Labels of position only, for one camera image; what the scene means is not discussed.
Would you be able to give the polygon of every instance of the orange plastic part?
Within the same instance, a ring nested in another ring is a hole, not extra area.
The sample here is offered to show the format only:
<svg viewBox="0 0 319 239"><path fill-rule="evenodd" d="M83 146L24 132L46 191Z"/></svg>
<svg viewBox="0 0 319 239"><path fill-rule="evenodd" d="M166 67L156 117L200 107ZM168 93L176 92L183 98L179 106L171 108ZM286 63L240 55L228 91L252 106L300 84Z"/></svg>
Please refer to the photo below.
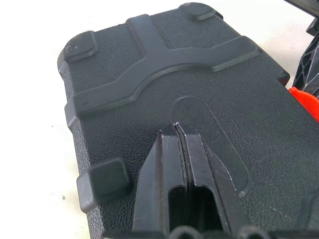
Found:
<svg viewBox="0 0 319 239"><path fill-rule="evenodd" d="M290 88L289 92L319 122L319 100L309 93L298 90L296 87Z"/></svg>

